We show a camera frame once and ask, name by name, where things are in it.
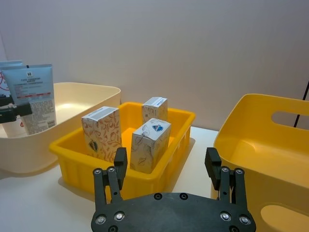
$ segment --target yellow plastic bin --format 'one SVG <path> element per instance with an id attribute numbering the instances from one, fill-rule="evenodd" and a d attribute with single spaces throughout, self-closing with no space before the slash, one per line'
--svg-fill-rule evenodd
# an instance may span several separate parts
<path id="1" fill-rule="evenodd" d="M 272 121 L 275 112 L 309 116 L 309 102 L 248 94 L 214 146 L 222 165 L 245 170 L 248 208 L 258 232 L 309 229 L 309 131 Z M 211 196 L 218 193 L 212 190 Z"/>
<path id="2" fill-rule="evenodd" d="M 132 132 L 142 125 L 141 103 L 127 102 L 119 106 L 122 146 L 126 147 L 130 161 Z M 152 173 L 144 174 L 127 167 L 124 186 L 121 191 L 124 199 L 134 198 L 164 191 L 174 174 L 182 169 L 189 145 L 190 128 L 195 114 L 188 111 L 168 109 L 168 122 L 171 123 L 169 146 Z M 50 150 L 58 155 L 61 173 L 69 185 L 94 193 L 92 171 L 113 165 L 107 161 L 86 155 L 83 129 L 50 144 Z"/>

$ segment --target white table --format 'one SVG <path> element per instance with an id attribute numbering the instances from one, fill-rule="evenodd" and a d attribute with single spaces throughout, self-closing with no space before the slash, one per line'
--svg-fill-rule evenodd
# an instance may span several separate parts
<path id="1" fill-rule="evenodd" d="M 210 197 L 211 180 L 204 166 L 206 148 L 213 146 L 217 131 L 191 128 L 190 155 L 174 187 Z M 60 167 L 29 176 L 0 173 L 0 231 L 90 232 L 94 197 L 61 179 Z"/>

